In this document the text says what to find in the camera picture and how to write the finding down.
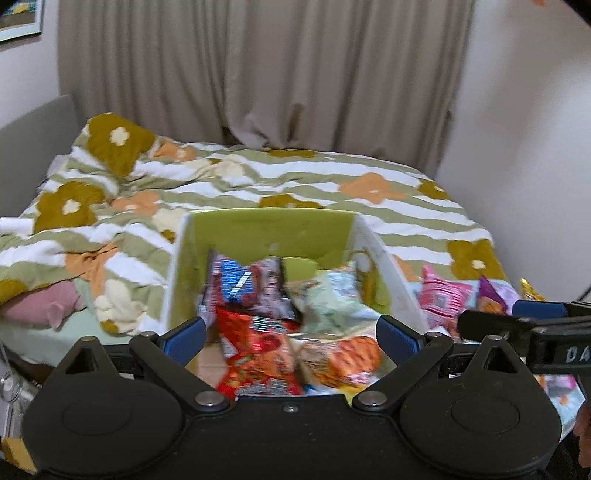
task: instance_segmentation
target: striped blanket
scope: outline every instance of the striped blanket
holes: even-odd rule
[[[31,236],[0,237],[0,304],[68,278],[90,284],[109,333],[161,331],[167,268],[188,210],[354,210],[408,281],[504,279],[490,233],[419,171],[360,155],[179,144],[104,113],[22,214]]]

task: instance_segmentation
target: finger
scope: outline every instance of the finger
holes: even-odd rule
[[[575,435],[576,437],[580,437],[589,426],[590,420],[591,418],[589,416],[589,409],[587,408],[587,404],[583,403],[579,408],[579,413],[577,413],[577,419],[574,422],[573,435]]]
[[[583,468],[591,467],[591,429],[579,437],[579,463]]]

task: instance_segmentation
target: gray headboard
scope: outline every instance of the gray headboard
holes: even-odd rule
[[[53,157],[70,153],[79,132],[70,95],[0,129],[0,216],[16,217],[28,207]]]

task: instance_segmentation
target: metal screw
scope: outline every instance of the metal screw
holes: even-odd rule
[[[380,405],[384,405],[388,400],[386,394],[377,390],[366,390],[365,392],[361,392],[357,398],[366,407],[379,407]]]
[[[221,405],[226,399],[220,392],[206,390],[195,395],[195,402],[202,407],[215,407]]]
[[[283,411],[287,413],[296,413],[300,408],[295,403],[287,403],[283,405]]]

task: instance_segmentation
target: wall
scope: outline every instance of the wall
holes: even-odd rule
[[[560,0],[479,0],[437,179],[516,285],[591,283],[591,27]]]
[[[59,95],[58,5],[45,1],[40,36],[0,44],[0,128]]]

